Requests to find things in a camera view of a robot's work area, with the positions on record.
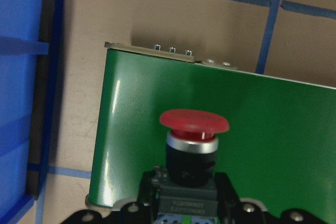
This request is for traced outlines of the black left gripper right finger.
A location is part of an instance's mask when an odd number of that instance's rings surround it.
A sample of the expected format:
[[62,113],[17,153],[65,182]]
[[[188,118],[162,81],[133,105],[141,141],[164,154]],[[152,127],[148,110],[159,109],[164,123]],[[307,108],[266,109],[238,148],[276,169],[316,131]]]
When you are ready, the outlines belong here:
[[217,190],[217,216],[219,223],[232,223],[234,208],[240,202],[239,197],[226,173],[215,174]]

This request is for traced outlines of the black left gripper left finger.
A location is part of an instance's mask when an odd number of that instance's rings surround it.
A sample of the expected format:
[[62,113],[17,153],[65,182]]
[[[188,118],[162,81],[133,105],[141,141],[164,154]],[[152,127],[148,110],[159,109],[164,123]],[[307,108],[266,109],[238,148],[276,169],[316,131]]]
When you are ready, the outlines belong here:
[[149,211],[151,223],[157,223],[160,202],[160,179],[157,171],[142,174],[137,201]]

